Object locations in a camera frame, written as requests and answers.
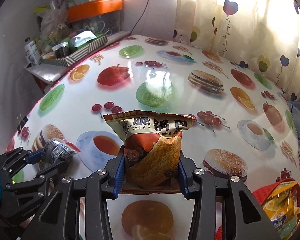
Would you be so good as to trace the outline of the black seaweed snack pack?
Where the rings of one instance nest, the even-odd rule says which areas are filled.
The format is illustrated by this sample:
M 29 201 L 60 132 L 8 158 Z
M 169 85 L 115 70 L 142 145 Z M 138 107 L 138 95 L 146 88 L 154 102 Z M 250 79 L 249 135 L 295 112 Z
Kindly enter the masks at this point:
M 69 163 L 73 156 L 80 153 L 79 148 L 71 142 L 58 138 L 52 138 L 47 141 L 39 161 L 39 169 L 43 170 L 60 161 Z

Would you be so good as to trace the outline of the orange crispy rice snack bag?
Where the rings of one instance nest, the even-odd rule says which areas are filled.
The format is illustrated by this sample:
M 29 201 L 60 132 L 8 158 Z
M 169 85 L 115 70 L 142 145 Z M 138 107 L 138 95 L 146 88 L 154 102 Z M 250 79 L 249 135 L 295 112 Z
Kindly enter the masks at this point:
M 180 191 L 177 173 L 182 135 L 195 117 L 133 110 L 104 115 L 104 120 L 124 144 L 124 194 Z

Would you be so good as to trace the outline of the yellow chip snack bag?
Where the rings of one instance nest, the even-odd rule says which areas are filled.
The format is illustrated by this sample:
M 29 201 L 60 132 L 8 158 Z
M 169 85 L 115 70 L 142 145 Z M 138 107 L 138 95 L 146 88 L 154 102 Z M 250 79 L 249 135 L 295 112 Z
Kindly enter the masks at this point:
M 280 239 L 288 239 L 296 228 L 300 213 L 298 182 L 280 182 L 262 204 Z

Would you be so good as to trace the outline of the black binder clip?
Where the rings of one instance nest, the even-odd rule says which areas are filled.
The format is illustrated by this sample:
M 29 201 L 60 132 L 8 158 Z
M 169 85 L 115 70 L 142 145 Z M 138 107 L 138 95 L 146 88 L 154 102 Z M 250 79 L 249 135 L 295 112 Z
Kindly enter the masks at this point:
M 21 116 L 21 114 L 19 114 L 17 117 L 16 117 L 16 120 L 18 122 L 18 126 L 17 126 L 17 131 L 18 132 L 21 132 L 21 130 L 23 129 L 23 127 L 25 126 L 25 124 L 27 123 L 28 121 L 28 117 L 25 115 L 25 116 Z

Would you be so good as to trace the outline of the red round basket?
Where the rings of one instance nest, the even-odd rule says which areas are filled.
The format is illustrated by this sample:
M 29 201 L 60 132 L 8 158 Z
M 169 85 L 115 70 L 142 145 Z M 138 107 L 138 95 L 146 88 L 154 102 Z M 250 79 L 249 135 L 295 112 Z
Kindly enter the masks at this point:
M 254 191 L 253 196 L 262 206 L 280 238 L 289 239 L 299 224 L 299 183 L 287 178 Z

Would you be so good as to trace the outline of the food print tablecloth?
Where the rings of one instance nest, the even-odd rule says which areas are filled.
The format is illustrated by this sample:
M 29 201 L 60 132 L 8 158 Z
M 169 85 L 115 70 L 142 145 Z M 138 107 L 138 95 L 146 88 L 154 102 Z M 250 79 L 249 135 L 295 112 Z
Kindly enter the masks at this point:
M 30 111 L 11 150 L 43 150 L 52 138 L 71 142 L 81 152 L 60 182 L 87 178 L 123 153 L 104 115 L 133 110 L 195 117 L 180 154 L 215 177 L 237 176 L 251 193 L 287 178 L 300 183 L 296 127 L 275 83 L 211 52 L 139 35 L 59 81 Z M 194 203 L 181 191 L 121 190 L 107 200 L 112 239 L 189 239 Z

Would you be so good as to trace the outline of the white bottle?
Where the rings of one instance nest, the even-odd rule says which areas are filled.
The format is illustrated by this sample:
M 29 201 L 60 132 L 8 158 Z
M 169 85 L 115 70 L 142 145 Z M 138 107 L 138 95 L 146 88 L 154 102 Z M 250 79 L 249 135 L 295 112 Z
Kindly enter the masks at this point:
M 40 55 L 34 40 L 31 40 L 29 37 L 27 37 L 25 39 L 24 49 L 28 64 L 30 64 L 31 67 L 38 66 L 40 64 Z

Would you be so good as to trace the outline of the dried branch bouquet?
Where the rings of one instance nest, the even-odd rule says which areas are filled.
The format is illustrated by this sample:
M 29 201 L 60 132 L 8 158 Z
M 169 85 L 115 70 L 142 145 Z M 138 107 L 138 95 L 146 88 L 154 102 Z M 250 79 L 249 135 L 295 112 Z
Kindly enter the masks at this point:
M 40 25 L 40 38 L 49 45 L 61 43 L 71 33 L 68 22 L 69 0 L 52 0 L 44 12 Z

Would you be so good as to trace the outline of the orange shelf box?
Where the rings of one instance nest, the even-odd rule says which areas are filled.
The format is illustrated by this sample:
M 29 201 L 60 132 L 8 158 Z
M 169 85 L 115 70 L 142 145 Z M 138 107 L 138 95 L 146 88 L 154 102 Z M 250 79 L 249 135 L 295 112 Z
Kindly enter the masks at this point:
M 76 22 L 109 12 L 122 10 L 122 0 L 96 0 L 76 5 L 68 9 L 68 21 Z

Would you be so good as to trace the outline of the heart print curtain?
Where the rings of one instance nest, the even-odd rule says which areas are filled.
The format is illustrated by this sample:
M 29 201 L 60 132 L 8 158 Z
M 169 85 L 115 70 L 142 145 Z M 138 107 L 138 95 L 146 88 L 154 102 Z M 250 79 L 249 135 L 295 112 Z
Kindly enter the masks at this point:
M 300 8 L 294 0 L 177 0 L 173 39 L 248 68 L 300 102 Z

